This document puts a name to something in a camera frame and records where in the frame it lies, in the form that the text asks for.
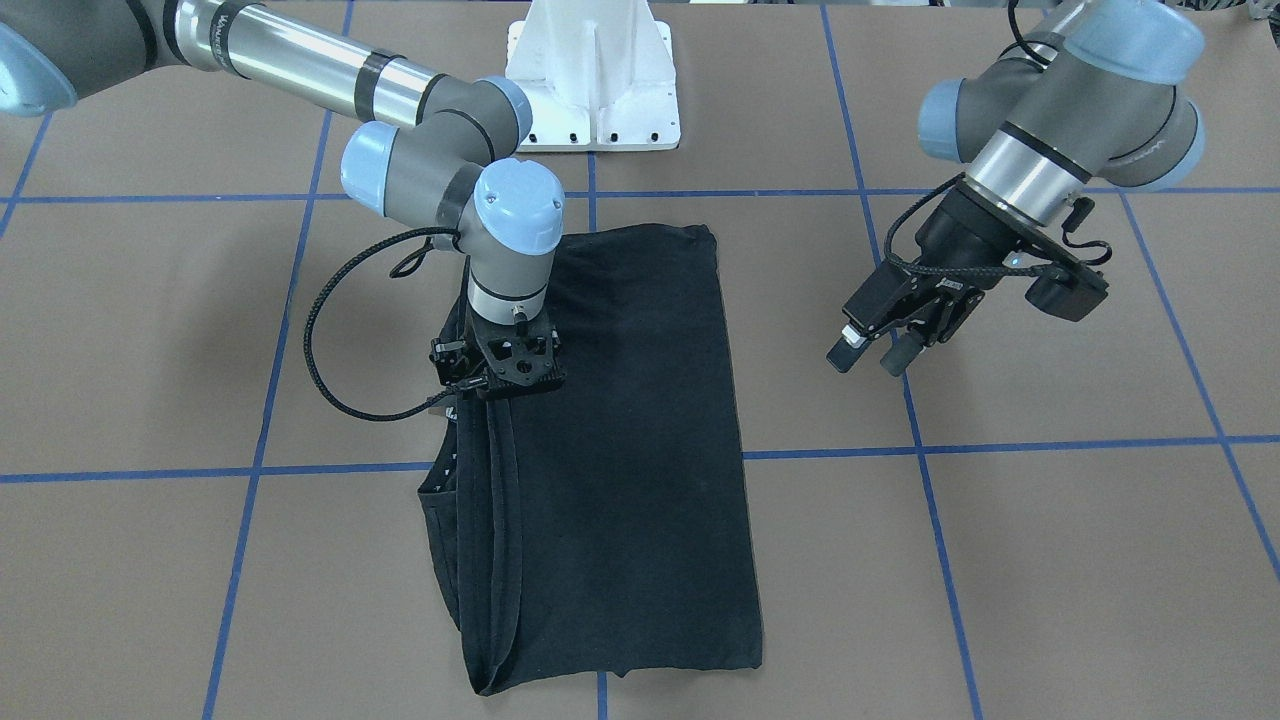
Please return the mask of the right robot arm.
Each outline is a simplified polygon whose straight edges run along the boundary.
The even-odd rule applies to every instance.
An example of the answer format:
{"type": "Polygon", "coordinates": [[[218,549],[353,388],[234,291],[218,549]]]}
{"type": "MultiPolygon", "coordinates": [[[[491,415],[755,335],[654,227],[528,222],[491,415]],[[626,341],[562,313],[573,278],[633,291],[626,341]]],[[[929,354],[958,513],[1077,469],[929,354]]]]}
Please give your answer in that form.
{"type": "Polygon", "coordinates": [[[46,117],[152,70],[246,79],[351,133],[343,193],[420,247],[463,259],[458,318],[429,347],[443,393],[484,400],[559,388],[562,340],[547,309],[564,234],[557,174],[518,156],[532,106],[499,76],[461,79],[264,1],[5,1],[3,111],[46,117]]]}

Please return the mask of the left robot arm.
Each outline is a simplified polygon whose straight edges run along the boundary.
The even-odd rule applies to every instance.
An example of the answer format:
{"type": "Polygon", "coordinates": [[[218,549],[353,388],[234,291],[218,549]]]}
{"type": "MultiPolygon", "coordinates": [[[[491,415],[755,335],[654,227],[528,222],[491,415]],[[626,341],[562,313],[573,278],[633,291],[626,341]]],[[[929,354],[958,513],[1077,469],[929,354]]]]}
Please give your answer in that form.
{"type": "Polygon", "coordinates": [[[1092,179],[1155,192],[1185,178],[1204,151],[1199,108],[1181,88],[1202,56],[1203,32],[1160,1],[1065,1],[975,78],[937,83],[922,102],[922,150],[963,172],[922,199],[932,213],[914,234],[918,255],[893,250],[844,305],[846,325],[828,363],[847,372],[882,336],[899,337],[882,368],[901,375],[950,341],[988,290],[1027,277],[1027,301],[1079,322],[1108,296],[1100,266],[1071,234],[1094,204],[1092,179]]]}

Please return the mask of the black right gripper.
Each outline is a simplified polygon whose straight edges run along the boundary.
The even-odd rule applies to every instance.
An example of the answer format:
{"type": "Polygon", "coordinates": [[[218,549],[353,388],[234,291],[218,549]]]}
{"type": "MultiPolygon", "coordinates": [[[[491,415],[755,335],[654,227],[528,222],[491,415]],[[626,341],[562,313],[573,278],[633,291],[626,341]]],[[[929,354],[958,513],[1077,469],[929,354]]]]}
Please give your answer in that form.
{"type": "Polygon", "coordinates": [[[527,319],[517,313],[513,325],[489,322],[461,300],[430,343],[430,360],[444,388],[483,401],[561,388],[566,374],[550,314],[527,319]]]}

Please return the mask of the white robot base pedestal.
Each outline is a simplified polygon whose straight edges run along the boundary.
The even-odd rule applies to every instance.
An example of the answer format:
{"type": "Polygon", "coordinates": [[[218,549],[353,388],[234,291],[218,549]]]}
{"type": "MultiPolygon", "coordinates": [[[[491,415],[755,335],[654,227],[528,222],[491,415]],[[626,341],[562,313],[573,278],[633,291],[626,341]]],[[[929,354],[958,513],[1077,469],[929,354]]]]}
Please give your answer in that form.
{"type": "Polygon", "coordinates": [[[645,152],[682,138],[671,27],[646,1],[534,1],[506,77],[532,106],[522,152],[645,152]]]}

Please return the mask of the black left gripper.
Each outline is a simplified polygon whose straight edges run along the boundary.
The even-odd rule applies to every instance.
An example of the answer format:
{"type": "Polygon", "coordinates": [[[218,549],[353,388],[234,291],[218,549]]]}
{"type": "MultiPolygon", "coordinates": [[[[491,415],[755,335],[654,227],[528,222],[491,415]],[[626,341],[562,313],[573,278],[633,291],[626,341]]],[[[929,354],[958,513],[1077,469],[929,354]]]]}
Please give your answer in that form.
{"type": "Polygon", "coordinates": [[[849,372],[873,341],[899,329],[879,364],[901,377],[925,348],[954,337],[984,291],[1006,278],[1041,278],[1039,265],[1005,264],[1021,251],[1024,237],[1002,213],[963,186],[940,186],[915,201],[914,210],[933,201],[914,234],[914,273],[883,263],[845,302],[847,323],[826,356],[836,372],[849,372]]]}

